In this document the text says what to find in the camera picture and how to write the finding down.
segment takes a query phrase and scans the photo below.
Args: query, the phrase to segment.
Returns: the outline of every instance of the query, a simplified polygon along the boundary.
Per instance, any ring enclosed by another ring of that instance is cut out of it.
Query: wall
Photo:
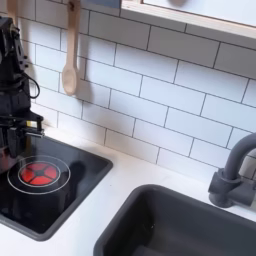
[[[47,125],[209,182],[234,144],[256,131],[256,41],[88,4],[81,80],[69,97],[60,75],[66,2],[19,0],[28,72],[41,86],[33,110]],[[249,179],[255,155],[241,170]]]

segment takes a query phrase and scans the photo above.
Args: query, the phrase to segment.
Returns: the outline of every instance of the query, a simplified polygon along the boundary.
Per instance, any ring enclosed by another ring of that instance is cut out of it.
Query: sink basin
[[[170,189],[135,189],[94,256],[255,256],[256,223]]]

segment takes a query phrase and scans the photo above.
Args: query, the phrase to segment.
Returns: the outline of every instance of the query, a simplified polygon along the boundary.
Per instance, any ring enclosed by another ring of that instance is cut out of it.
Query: gray faucet
[[[241,139],[231,150],[225,168],[215,172],[209,187],[210,201],[221,208],[234,203],[250,206],[256,194],[256,183],[239,175],[244,158],[256,148],[256,133]]]

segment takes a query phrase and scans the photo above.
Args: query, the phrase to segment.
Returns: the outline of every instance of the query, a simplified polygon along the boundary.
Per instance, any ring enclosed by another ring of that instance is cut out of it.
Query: black cooktop
[[[29,140],[27,151],[0,175],[0,223],[44,241],[113,165],[49,138]]]

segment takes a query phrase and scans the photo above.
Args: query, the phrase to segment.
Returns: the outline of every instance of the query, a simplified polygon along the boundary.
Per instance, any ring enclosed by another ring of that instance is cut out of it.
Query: burner ring
[[[26,183],[25,181],[23,181],[22,180],[22,178],[21,178],[21,172],[24,170],[24,168],[26,168],[26,166],[29,166],[29,165],[31,165],[31,164],[35,164],[35,163],[46,163],[46,164],[48,164],[48,165],[50,165],[50,166],[54,166],[55,167],[55,169],[58,171],[58,177],[56,178],[56,179],[54,179],[54,181],[53,182],[51,182],[51,183],[49,183],[49,184],[46,184],[46,185],[30,185],[29,183]],[[19,170],[19,172],[18,172],[18,178],[19,178],[19,180],[24,184],[24,185],[26,185],[26,186],[30,186],[30,187],[47,187],[47,186],[51,186],[52,184],[54,184],[55,182],[57,182],[58,180],[59,180],[59,178],[60,178],[60,168],[57,166],[57,165],[55,165],[55,164],[53,164],[53,163],[50,163],[50,162],[46,162],[46,161],[34,161],[34,162],[32,162],[32,163],[27,163],[27,164],[25,164],[24,166],[22,166],[21,168],[20,168],[20,170]]]
[[[20,179],[20,171],[27,164],[32,164],[34,162],[47,162],[51,165],[55,165],[60,170],[60,176],[58,177],[58,182],[52,182],[47,186],[28,186],[28,184],[22,182]],[[56,157],[47,155],[37,155],[30,156],[21,159],[17,162],[8,172],[7,180],[8,183],[18,192],[29,194],[29,195],[45,195],[53,192],[57,192],[67,185],[71,178],[71,171],[68,165]]]

